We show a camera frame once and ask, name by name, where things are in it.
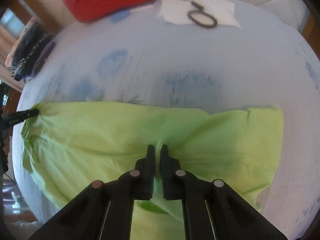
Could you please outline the stack of folded clothes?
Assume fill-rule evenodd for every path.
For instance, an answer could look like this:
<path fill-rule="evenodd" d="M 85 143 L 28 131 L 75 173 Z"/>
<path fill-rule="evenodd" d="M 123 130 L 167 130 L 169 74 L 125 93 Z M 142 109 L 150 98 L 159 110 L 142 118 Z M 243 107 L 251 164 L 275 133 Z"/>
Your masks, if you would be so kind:
<path fill-rule="evenodd" d="M 17 82 L 27 82 L 34 78 L 55 47 L 54 38 L 53 33 L 46 31 L 43 24 L 32 17 L 5 60 L 11 77 Z"/>

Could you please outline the white paper sheet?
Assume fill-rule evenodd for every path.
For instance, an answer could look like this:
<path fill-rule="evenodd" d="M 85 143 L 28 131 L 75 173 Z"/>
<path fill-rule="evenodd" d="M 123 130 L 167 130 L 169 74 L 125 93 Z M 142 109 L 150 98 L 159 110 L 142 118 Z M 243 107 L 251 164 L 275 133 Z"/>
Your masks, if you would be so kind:
<path fill-rule="evenodd" d="M 234 17 L 235 4 L 227 0 L 193 0 L 204 6 L 198 10 L 188 1 L 161 0 L 158 17 L 175 25 L 195 24 L 212 29 L 217 25 L 240 27 Z"/>

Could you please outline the light blue bed sheet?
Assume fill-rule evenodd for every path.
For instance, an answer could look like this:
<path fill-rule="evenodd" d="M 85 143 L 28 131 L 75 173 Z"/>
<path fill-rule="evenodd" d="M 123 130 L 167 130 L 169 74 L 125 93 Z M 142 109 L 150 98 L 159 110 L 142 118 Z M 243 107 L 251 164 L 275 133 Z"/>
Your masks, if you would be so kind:
<path fill-rule="evenodd" d="M 235 1 L 239 27 L 212 30 L 159 17 L 161 2 L 56 37 L 18 110 L 38 102 L 122 101 L 208 113 L 279 107 L 281 160 L 261 194 L 263 215 L 288 239 L 307 232 L 319 211 L 319 59 L 277 16 Z"/>

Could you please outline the lime green t-shirt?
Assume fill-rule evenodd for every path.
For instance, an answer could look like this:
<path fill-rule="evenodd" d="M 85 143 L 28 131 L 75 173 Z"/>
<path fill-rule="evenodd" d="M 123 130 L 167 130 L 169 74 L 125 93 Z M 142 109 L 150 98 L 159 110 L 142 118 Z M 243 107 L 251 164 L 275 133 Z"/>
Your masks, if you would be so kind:
<path fill-rule="evenodd" d="M 283 141 L 278 108 L 216 114 L 118 102 L 41 103 L 22 129 L 23 167 L 58 212 L 95 180 L 108 183 L 155 147 L 150 200 L 136 200 L 130 239 L 186 239 L 180 200 L 163 197 L 161 149 L 182 169 L 221 179 L 256 209 L 274 177 Z"/>

